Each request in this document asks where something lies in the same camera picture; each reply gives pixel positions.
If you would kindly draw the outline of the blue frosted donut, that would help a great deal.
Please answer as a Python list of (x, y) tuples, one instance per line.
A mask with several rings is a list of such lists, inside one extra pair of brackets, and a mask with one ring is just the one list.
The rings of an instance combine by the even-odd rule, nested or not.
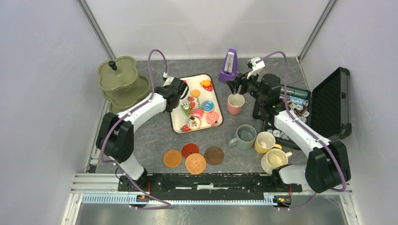
[(201, 109), (204, 113), (211, 113), (215, 110), (213, 101), (206, 100), (202, 102)]

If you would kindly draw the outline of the white chocolate drizzle donut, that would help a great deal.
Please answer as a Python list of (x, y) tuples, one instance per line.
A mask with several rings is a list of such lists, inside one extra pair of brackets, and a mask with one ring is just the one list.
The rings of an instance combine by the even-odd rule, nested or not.
[(201, 127), (201, 119), (196, 116), (190, 116), (187, 120), (187, 126), (190, 130), (197, 130)]

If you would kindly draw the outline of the green white cake slice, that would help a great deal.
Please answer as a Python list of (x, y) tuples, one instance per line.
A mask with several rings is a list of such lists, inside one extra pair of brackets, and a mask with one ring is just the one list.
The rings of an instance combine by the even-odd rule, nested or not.
[(191, 104), (190, 104), (190, 102), (182, 103), (182, 104), (181, 104), (181, 108), (182, 108), (182, 111), (184, 112), (184, 114), (185, 114), (186, 116), (189, 116), (189, 115), (190, 115), (190, 111), (191, 111)]

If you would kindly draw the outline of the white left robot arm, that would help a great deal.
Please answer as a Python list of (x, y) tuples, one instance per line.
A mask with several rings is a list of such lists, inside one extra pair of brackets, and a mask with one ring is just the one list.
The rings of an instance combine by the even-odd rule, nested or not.
[(189, 91), (188, 84), (179, 78), (165, 79), (163, 86), (154, 88), (137, 105), (114, 114), (106, 113), (97, 135), (96, 147), (100, 150), (103, 163), (114, 163), (130, 178), (130, 186), (142, 191), (147, 186), (145, 168), (133, 155), (134, 134), (138, 128), (153, 116), (162, 112), (172, 112)]

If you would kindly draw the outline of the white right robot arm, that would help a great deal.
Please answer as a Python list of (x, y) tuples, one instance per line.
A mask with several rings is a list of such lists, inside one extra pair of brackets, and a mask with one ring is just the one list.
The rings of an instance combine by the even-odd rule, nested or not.
[(281, 165), (272, 169), (271, 186), (284, 191), (290, 184), (307, 185), (320, 194), (327, 190), (344, 192), (351, 178), (347, 148), (341, 141), (332, 142), (300, 120), (287, 104), (280, 99), (281, 79), (265, 74), (261, 81), (247, 74), (238, 74), (226, 81), (233, 94), (249, 93), (255, 100), (264, 122), (270, 122), (304, 152), (305, 166)]

